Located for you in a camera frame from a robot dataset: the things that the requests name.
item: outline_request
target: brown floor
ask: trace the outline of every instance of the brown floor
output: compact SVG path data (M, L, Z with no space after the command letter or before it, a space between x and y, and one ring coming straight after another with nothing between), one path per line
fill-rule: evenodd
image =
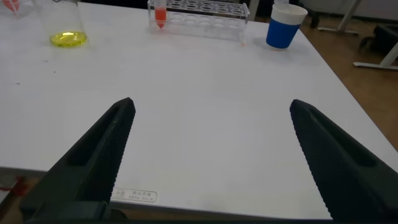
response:
M259 22L266 19L256 18ZM320 18L320 26L337 27L341 19ZM348 29L360 32L359 37L319 32L311 29L307 18L301 27L302 32L318 50L331 69L344 83L358 103L368 113L391 144L398 149L398 72L356 68L353 62L379 63L383 55L366 50L358 51L363 37L372 35L376 23L352 20ZM28 179L27 184L33 186L38 180ZM0 224L22 223L18 211L21 197L12 196L0 209ZM197 214L187 212L160 212L148 210L123 210L129 218L136 219L243 219L229 215Z

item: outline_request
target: blue cup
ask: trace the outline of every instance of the blue cup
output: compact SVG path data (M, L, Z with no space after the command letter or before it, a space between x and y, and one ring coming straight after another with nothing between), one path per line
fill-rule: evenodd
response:
M286 49L300 28L307 10L292 4L274 4L272 6L271 22L268 28L267 44Z

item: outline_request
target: red liquid in test tube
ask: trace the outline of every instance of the red liquid in test tube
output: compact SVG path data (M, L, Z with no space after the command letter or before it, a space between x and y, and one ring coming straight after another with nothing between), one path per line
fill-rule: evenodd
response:
M166 5L166 0L155 0L155 20L159 28L163 28L167 20Z
M11 11L18 11L19 9L19 1L18 0L2 0L4 5L9 8Z

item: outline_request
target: sticker on table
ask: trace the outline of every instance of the sticker on table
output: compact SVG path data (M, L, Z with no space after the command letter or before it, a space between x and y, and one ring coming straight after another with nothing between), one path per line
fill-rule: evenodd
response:
M112 192L112 198L131 200L135 202L154 203L157 200L157 192L148 190L121 189L115 187Z

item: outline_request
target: white table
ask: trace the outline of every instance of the white table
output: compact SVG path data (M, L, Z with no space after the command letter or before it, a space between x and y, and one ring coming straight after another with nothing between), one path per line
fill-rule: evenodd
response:
M242 47L152 35L145 10L80 6L80 49L51 47L35 15L0 18L2 171L49 170L127 96L137 113L115 186L157 200L115 206L330 218L290 118L296 98L398 171L398 153L301 32L273 50L268 24L250 22Z

